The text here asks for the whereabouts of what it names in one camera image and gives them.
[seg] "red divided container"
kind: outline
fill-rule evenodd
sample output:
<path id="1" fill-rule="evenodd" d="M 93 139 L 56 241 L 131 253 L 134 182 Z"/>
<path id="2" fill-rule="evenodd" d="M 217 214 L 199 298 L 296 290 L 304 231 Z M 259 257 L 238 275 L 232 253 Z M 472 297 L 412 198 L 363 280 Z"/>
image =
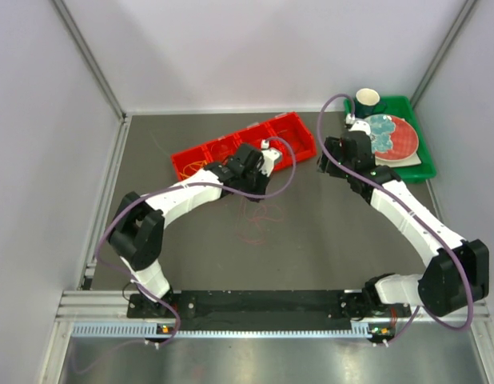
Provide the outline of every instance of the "red divided container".
<path id="1" fill-rule="evenodd" d="M 301 118 L 295 113 L 283 114 L 261 124 L 256 124 L 239 130 L 234 134 L 228 134 L 221 138 L 205 142 L 188 150 L 173 154 L 170 158 L 178 180 L 185 180 L 209 162 L 223 162 L 228 156 L 234 154 L 243 142 L 260 148 L 261 140 L 278 136 L 286 140 L 292 147 L 297 162 L 312 158 L 317 154 L 314 138 L 305 127 Z M 276 165 L 275 170 L 282 170 L 292 165 L 289 151 L 282 142 L 272 141 L 271 146 L 282 154 L 282 161 Z"/>

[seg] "white backdrop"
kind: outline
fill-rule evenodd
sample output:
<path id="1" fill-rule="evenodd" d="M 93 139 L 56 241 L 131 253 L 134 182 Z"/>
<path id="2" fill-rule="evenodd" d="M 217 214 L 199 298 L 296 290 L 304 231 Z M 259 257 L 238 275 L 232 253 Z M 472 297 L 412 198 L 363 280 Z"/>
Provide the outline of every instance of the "white backdrop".
<path id="1" fill-rule="evenodd" d="M 480 2 L 417 107 L 446 222 L 491 251 L 494 315 L 494 0 Z"/>
<path id="2" fill-rule="evenodd" d="M 0 383 L 41 367 L 117 129 L 50 2 L 0 2 Z"/>
<path id="3" fill-rule="evenodd" d="M 66 0 L 129 112 L 306 110 L 411 96 L 462 0 Z"/>

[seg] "red plate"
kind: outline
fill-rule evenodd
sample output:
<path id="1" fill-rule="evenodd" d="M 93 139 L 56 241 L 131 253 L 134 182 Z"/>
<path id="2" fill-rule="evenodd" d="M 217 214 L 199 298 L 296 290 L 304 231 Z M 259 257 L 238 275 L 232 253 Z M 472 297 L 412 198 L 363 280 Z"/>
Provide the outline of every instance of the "red plate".
<path id="1" fill-rule="evenodd" d="M 386 162 L 399 162 L 416 153 L 419 138 L 404 119 L 389 114 L 375 114 L 365 120 L 372 130 L 372 150 L 377 158 Z"/>

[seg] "dark blue mug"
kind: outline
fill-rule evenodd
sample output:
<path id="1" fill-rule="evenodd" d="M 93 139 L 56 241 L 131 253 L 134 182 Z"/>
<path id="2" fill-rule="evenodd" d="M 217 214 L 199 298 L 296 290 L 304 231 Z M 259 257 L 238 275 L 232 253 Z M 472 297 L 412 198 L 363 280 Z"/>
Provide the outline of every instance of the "dark blue mug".
<path id="1" fill-rule="evenodd" d="M 356 118 L 367 118 L 372 114 L 383 114 L 388 107 L 386 102 L 380 101 L 380 95 L 369 88 L 358 90 L 354 102 L 356 104 Z"/>

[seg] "purple cable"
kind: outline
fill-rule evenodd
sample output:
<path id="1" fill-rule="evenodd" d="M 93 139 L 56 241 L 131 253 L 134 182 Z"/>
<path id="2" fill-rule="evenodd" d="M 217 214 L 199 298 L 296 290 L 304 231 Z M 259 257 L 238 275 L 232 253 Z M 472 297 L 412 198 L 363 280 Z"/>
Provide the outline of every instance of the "purple cable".
<path id="1" fill-rule="evenodd" d="M 166 193 L 172 192 L 174 190 L 182 190 L 183 188 L 186 188 L 186 187 L 189 187 L 189 186 L 214 186 L 216 188 L 221 188 L 223 190 L 227 190 L 228 192 L 231 192 L 231 193 L 234 193 L 234 194 L 239 194 L 240 196 L 244 196 L 246 198 L 273 198 L 273 197 L 278 196 L 279 194 L 281 194 L 284 190 L 286 190 L 286 188 L 289 187 L 289 185 L 293 181 L 293 177 L 295 176 L 295 170 L 297 168 L 297 158 L 295 157 L 295 153 L 293 152 L 293 148 L 283 138 L 271 137 L 271 138 L 267 138 L 267 140 L 268 141 L 277 140 L 277 141 L 283 143 L 285 145 L 285 147 L 288 149 L 288 152 L 289 152 L 290 156 L 292 157 L 292 172 L 289 175 L 289 178 L 286 181 L 286 183 L 279 190 L 277 190 L 275 192 L 272 192 L 271 194 L 249 194 L 249 193 L 243 192 L 241 190 L 235 190 L 234 188 L 230 188 L 228 186 L 223 186 L 221 184 L 215 184 L 215 183 L 212 183 L 212 182 L 189 182 L 189 183 L 186 183 L 185 186 L 183 186 L 183 185 L 170 186 L 168 188 L 164 188 L 163 190 L 158 190 L 158 191 L 152 192 L 150 194 L 145 194 L 145 195 L 141 196 L 140 198 L 138 198 L 137 200 L 135 200 L 134 202 L 131 202 L 124 210 L 121 211 L 121 213 L 118 214 L 118 216 L 116 216 L 114 218 L 114 220 L 112 220 L 112 222 L 110 223 L 110 225 L 105 229 L 105 232 L 103 232 L 103 235 L 100 237 L 100 239 L 98 241 L 98 244 L 96 245 L 96 250 L 94 251 L 94 257 L 96 258 L 96 260 L 99 263 L 101 263 L 101 264 L 103 264 L 105 266 L 108 266 L 109 268 L 112 268 L 113 270 L 116 270 L 118 272 L 121 272 L 122 274 L 125 274 L 130 279 L 135 280 L 135 277 L 129 272 L 129 270 L 127 270 L 125 268 L 120 268 L 118 266 L 115 266 L 114 264 L 110 264 L 109 262 L 106 262 L 105 260 L 103 260 L 100 257 L 100 250 L 102 249 L 103 245 L 105 244 L 106 239 L 110 236 L 110 234 L 112 234 L 112 231 L 114 230 L 114 228 L 116 227 L 116 225 L 119 223 L 119 221 L 121 221 L 121 219 L 123 219 L 135 206 L 139 205 L 141 202 L 144 202 L 148 198 L 152 198 L 154 196 L 158 196 L 159 194 L 166 194 Z M 180 316 L 179 316 L 179 314 L 177 314 L 176 310 L 174 310 L 174 308 L 172 306 L 170 306 L 168 303 L 164 302 L 160 298 L 156 298 L 155 296 L 153 296 L 148 290 L 146 290 L 138 282 L 137 282 L 137 287 L 138 287 L 138 289 L 143 294 L 146 294 L 146 295 L 150 296 L 153 300 L 156 300 L 161 305 L 163 305 L 165 308 L 167 308 L 168 310 L 170 310 L 171 313 L 176 318 L 176 324 L 174 326 L 174 330 L 171 333 L 170 337 L 167 338 L 167 339 L 165 339 L 163 342 L 160 343 L 160 346 L 164 346 L 168 342 L 170 342 L 174 338 L 174 336 L 176 336 L 176 333 L 179 331 L 180 325 L 181 325 Z M 73 371 L 76 374 L 84 374 L 86 372 L 89 372 L 99 362 L 101 362 L 102 360 L 108 358 L 111 354 L 113 354 L 114 352 L 120 350 L 123 346 L 128 346 L 130 344 L 136 344 L 136 343 L 140 343 L 140 342 L 144 342 L 144 341 L 143 340 L 129 340 L 128 342 L 123 342 L 123 343 L 115 346 L 114 348 L 111 348 L 109 351 L 105 352 L 102 356 L 100 356 L 99 358 L 97 358 L 94 362 L 90 363 L 86 368 L 84 368 L 82 370 L 78 370 L 76 368 L 76 364 L 75 364 L 75 361 L 74 361 L 75 357 L 74 357 L 74 354 L 73 354 L 73 356 L 71 358 L 71 364 L 73 366 Z"/>
<path id="2" fill-rule="evenodd" d="M 320 147 L 321 147 L 321 149 L 324 152 L 324 155 L 327 156 L 327 158 L 330 160 L 330 162 L 332 164 L 334 164 L 334 166 L 338 167 L 340 170 L 342 170 L 346 174 L 349 174 L 349 175 L 353 176 L 354 178 L 357 178 L 358 180 L 361 180 L 362 182 L 365 182 L 369 186 L 372 186 L 373 188 L 376 188 L 377 190 L 380 190 L 381 192 L 387 194 L 392 200 L 394 200 L 395 202 L 397 202 L 398 204 L 400 204 L 400 206 L 405 211 L 407 211 L 408 213 L 411 213 L 412 210 L 400 198 L 398 198 L 395 194 L 393 194 L 390 191 L 386 190 L 383 186 L 380 186 L 379 184 L 376 184 L 372 180 L 370 180 L 368 178 L 365 178 L 364 176 L 358 174 L 357 172 L 354 172 L 353 170 L 350 170 L 346 166 L 342 166 L 327 151 L 327 148 L 325 148 L 324 140 L 323 140 L 323 138 L 321 136 L 321 120 L 322 120 L 322 118 L 324 116 L 324 112 L 327 109 L 327 107 L 329 106 L 329 104 L 331 102 L 333 102 L 334 100 L 336 100 L 337 98 L 348 98 L 350 100 L 350 102 L 352 103 L 352 107 L 354 106 L 353 100 L 352 100 L 352 98 L 350 96 L 348 96 L 347 94 L 336 94 L 336 95 L 332 96 L 324 104 L 324 106 L 321 107 L 321 111 L 320 111 L 320 114 L 318 115 L 318 121 L 317 121 L 317 137 L 318 137 L 318 142 L 320 144 Z M 434 230 L 432 230 L 432 228 L 430 228 L 430 226 L 426 222 L 424 222 L 421 218 L 419 218 L 417 215 L 413 215 L 413 217 L 414 217 L 414 220 L 416 220 L 423 228 L 425 228 L 442 245 L 442 247 L 444 248 L 444 250 L 446 251 L 446 253 L 448 254 L 448 256 L 452 259 L 453 264 L 455 264 L 455 267 L 458 270 L 458 273 L 460 275 L 460 279 L 462 280 L 462 284 L 464 285 L 465 295 L 466 295 L 467 302 L 468 302 L 468 316 L 467 316 L 467 319 L 465 320 L 465 323 L 462 326 L 450 326 L 448 323 L 443 322 L 442 320 L 440 320 L 436 315 L 430 313 L 426 308 L 424 308 L 424 310 L 426 310 L 427 313 L 430 315 L 430 317 L 433 318 L 436 322 L 438 322 L 439 324 L 441 324 L 442 326 L 444 326 L 444 327 L 446 327 L 446 328 L 448 328 L 450 330 L 458 330 L 458 331 L 468 330 L 469 327 L 471 326 L 472 318 L 474 316 L 474 303 L 472 301 L 471 286 L 469 285 L 469 280 L 468 280 L 467 275 L 465 274 L 465 271 L 464 271 L 464 268 L 462 266 L 462 263 L 460 262 L 460 260 L 458 259 L 458 257 L 455 255 L 455 253 L 452 251 L 452 249 L 448 246 L 448 244 L 446 244 L 446 242 L 442 239 L 441 236 L 439 236 L 438 234 L 436 234 L 436 232 Z M 412 321 L 414 320 L 414 317 L 415 316 L 411 316 L 411 318 L 408 320 L 408 324 L 405 325 L 404 330 L 407 329 L 407 327 L 408 327 L 408 325 L 410 325 L 410 323 L 412 323 Z"/>

